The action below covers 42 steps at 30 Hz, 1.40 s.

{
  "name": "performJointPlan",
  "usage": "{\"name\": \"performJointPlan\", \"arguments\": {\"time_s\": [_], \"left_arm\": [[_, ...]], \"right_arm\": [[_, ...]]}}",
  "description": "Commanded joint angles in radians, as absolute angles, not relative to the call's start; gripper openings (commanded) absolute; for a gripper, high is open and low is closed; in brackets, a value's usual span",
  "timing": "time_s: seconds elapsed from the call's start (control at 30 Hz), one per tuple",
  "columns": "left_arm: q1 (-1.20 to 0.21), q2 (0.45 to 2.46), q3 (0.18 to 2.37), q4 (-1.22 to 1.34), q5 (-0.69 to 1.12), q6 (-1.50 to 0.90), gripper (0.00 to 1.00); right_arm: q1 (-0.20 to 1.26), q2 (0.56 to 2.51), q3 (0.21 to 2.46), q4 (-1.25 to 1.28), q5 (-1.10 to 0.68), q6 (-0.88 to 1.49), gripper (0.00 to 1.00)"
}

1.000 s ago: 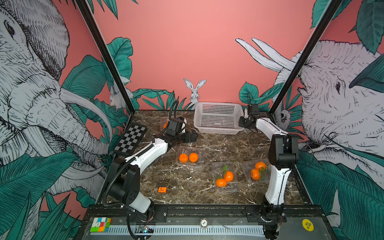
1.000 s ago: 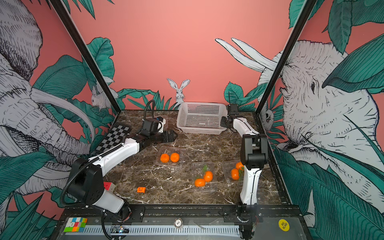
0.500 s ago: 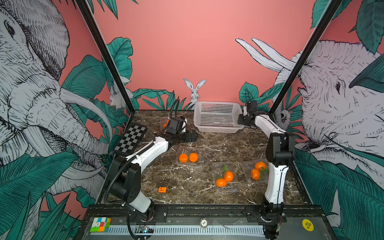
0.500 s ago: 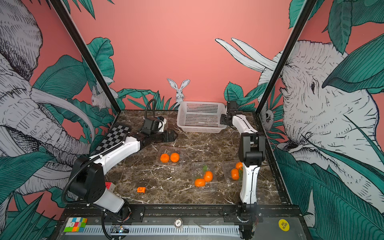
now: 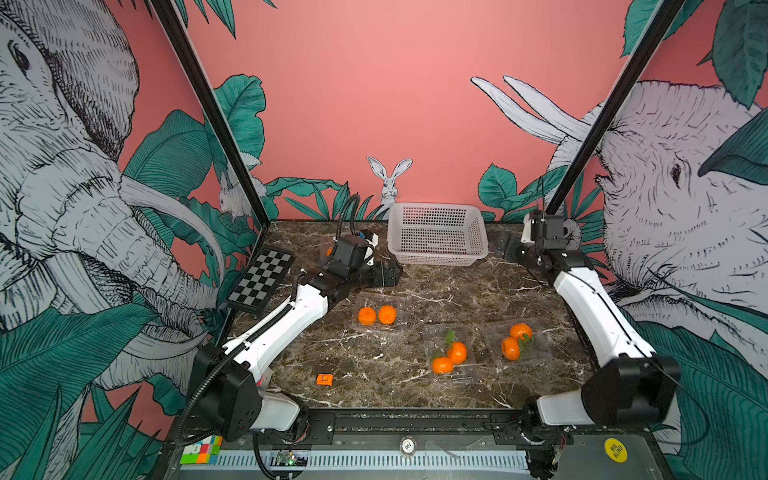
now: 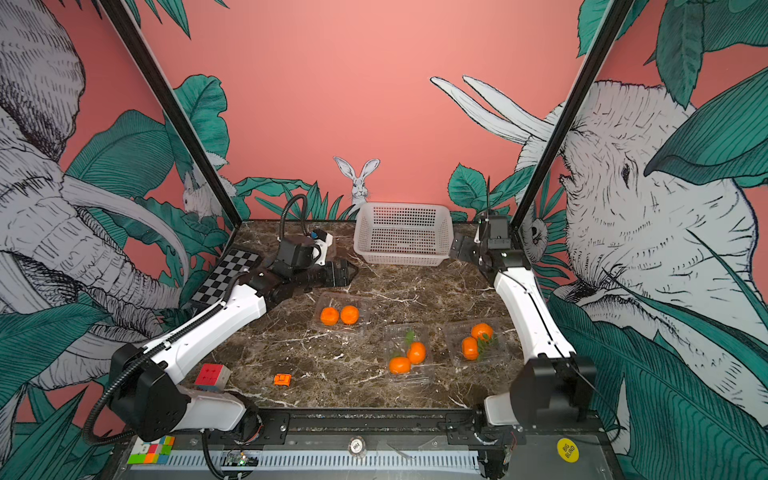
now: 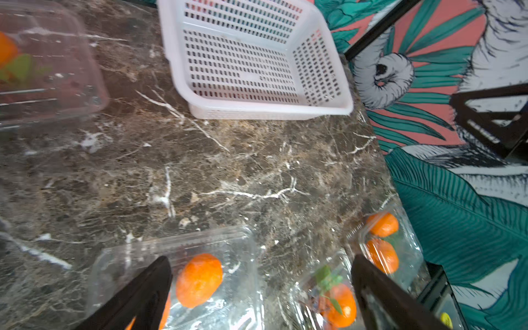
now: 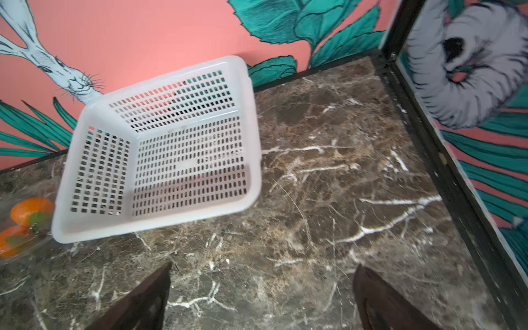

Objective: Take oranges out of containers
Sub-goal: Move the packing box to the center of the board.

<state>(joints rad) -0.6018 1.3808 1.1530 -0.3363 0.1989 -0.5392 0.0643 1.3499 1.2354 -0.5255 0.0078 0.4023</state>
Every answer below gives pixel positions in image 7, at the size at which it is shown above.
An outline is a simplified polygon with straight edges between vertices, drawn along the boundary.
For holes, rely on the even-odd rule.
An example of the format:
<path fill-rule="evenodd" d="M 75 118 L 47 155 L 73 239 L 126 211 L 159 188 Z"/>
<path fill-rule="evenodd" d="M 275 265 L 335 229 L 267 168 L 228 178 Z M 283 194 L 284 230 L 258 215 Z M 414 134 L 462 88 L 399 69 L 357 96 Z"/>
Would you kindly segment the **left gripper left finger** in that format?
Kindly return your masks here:
<path fill-rule="evenodd" d="M 159 329 L 173 274 L 169 260 L 158 257 L 77 329 Z"/>

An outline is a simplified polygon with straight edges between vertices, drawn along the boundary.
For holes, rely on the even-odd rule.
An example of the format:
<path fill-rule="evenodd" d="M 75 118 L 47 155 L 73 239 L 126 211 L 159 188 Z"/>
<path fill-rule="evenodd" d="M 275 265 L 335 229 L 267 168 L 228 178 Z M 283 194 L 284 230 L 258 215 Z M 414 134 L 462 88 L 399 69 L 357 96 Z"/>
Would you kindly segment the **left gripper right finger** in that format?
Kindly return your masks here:
<path fill-rule="evenodd" d="M 431 279 L 413 297 L 365 257 L 354 259 L 353 287 L 367 329 L 449 329 L 440 315 L 447 312 L 452 319 L 452 287 L 441 265 L 426 267 Z"/>

